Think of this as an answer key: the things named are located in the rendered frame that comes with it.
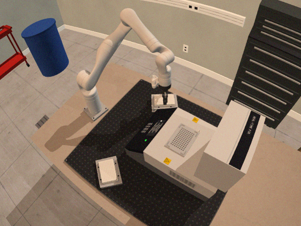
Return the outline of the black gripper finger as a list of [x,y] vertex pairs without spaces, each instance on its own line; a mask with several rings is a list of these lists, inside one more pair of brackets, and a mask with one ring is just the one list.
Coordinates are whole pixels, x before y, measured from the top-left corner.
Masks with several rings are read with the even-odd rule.
[[163,90],[161,90],[161,92],[162,92],[162,97],[163,97],[163,105],[167,105],[168,91],[167,91],[167,95],[166,95],[166,92],[164,92],[164,95],[163,95]]

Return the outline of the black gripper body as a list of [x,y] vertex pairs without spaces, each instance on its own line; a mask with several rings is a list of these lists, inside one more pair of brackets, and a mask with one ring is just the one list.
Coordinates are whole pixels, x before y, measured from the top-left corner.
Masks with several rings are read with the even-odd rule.
[[167,87],[163,87],[163,86],[160,86],[160,85],[158,85],[158,87],[159,87],[161,90],[163,90],[163,92],[166,92],[166,94],[167,94],[167,90],[171,88],[171,84],[170,84],[169,86],[167,86]]

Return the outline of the grey benchtop machine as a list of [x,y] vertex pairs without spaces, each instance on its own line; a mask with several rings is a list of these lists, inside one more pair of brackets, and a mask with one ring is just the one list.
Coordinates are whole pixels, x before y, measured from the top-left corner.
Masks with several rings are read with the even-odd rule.
[[206,202],[247,173],[265,118],[232,100],[218,127],[179,107],[157,109],[125,151]]

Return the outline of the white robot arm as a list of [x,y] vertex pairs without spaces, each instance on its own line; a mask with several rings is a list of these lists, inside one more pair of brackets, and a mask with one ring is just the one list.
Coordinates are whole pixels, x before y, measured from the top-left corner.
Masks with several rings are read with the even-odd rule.
[[156,37],[141,22],[136,12],[126,8],[120,13],[121,23],[117,29],[104,39],[97,50],[95,66],[90,73],[82,70],[77,75],[77,85],[83,94],[88,110],[91,114],[100,113],[102,106],[98,96],[96,83],[98,82],[105,66],[113,56],[125,36],[133,29],[144,45],[151,53],[159,52],[155,62],[158,68],[158,77],[151,77],[152,88],[158,85],[167,87],[171,84],[171,67],[168,66],[174,61],[173,52],[162,45]]

